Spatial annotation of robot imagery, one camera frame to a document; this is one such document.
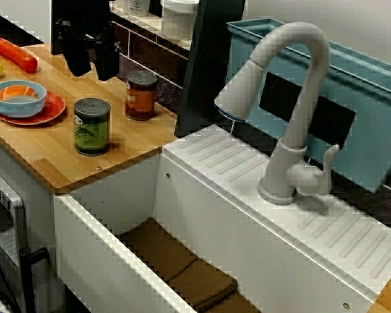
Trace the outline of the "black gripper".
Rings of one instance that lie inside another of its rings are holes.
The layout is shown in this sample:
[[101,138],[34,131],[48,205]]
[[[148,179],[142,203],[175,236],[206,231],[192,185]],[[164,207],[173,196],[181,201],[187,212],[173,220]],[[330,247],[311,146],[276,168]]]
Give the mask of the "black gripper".
[[75,77],[91,71],[87,50],[96,51],[96,71],[100,81],[107,81],[119,73],[120,42],[113,24],[75,24],[57,21],[58,39],[69,70]]

